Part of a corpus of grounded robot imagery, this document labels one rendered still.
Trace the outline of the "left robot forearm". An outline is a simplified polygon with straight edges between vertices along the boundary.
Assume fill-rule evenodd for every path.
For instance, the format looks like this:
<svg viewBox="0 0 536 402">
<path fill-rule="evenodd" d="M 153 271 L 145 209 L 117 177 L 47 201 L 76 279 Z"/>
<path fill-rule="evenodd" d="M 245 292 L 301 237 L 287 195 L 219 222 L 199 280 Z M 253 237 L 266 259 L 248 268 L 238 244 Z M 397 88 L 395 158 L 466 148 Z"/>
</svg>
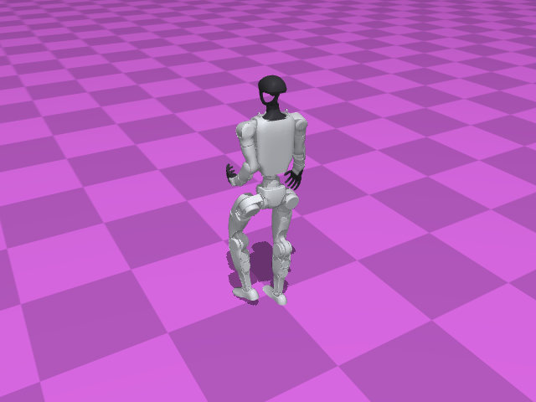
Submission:
<svg viewBox="0 0 536 402">
<path fill-rule="evenodd" d="M 232 186 L 242 186 L 247 183 L 247 181 L 250 181 L 253 175 L 254 174 L 250 175 L 250 166 L 246 162 L 244 162 L 237 176 L 229 178 L 229 181 Z"/>
</svg>

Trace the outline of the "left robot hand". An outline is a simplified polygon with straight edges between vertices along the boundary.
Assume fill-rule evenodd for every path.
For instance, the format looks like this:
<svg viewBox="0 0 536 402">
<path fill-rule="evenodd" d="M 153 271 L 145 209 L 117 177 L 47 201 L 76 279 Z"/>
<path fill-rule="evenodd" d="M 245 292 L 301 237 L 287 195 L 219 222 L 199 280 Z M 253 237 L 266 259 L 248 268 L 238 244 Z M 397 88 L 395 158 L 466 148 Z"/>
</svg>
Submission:
<svg viewBox="0 0 536 402">
<path fill-rule="evenodd" d="M 230 169 L 231 169 L 232 167 L 233 167 L 233 166 L 230 167 L 229 164 L 226 166 L 226 172 L 227 172 L 226 175 L 227 175 L 228 181 L 229 181 L 229 178 L 233 178 L 233 177 L 237 176 L 236 173 L 232 173 L 232 172 L 234 172 L 234 170 L 230 171 Z M 230 181 L 229 181 L 229 183 L 230 183 Z M 231 184 L 231 183 L 230 183 L 230 184 Z M 238 186 L 238 185 L 237 185 L 237 186 Z"/>
</svg>

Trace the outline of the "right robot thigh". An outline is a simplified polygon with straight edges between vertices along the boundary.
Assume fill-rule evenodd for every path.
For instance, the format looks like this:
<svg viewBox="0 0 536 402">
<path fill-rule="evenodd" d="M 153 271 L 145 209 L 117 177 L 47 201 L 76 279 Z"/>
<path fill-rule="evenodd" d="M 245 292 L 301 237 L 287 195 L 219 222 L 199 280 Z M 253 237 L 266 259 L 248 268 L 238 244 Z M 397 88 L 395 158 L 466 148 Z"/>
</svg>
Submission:
<svg viewBox="0 0 536 402">
<path fill-rule="evenodd" d="M 296 193 L 286 188 L 286 201 L 283 205 L 279 205 L 272 209 L 272 235 L 273 235 L 273 252 L 278 258 L 287 257 L 290 252 L 290 246 L 286 241 L 286 234 L 291 222 L 292 209 L 299 203 L 299 198 Z"/>
</svg>

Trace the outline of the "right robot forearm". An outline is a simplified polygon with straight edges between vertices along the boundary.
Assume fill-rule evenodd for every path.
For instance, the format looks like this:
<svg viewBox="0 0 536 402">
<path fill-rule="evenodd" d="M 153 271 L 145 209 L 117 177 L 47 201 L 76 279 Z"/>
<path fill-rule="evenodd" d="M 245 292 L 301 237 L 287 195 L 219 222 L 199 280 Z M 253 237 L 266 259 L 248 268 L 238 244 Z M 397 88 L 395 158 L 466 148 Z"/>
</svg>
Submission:
<svg viewBox="0 0 536 402">
<path fill-rule="evenodd" d="M 303 145 L 303 148 L 304 148 L 304 153 L 302 155 L 295 155 L 293 154 L 293 159 L 294 159 L 294 163 L 293 163 L 293 169 L 292 171 L 298 175 L 299 172 L 304 169 L 305 167 L 305 159 L 306 159 L 306 146 L 305 146 L 305 143 Z"/>
</svg>

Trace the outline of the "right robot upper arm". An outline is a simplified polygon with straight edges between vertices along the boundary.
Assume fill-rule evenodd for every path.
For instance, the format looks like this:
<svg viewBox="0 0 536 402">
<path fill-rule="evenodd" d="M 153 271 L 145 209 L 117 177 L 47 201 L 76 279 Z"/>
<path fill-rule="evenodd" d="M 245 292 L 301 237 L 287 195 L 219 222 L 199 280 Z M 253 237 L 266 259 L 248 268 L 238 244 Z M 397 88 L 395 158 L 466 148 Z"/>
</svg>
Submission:
<svg viewBox="0 0 536 402">
<path fill-rule="evenodd" d="M 306 138 L 307 120 L 298 112 L 294 112 L 291 114 L 296 122 L 293 154 L 302 155 L 304 153 L 303 145 Z"/>
</svg>

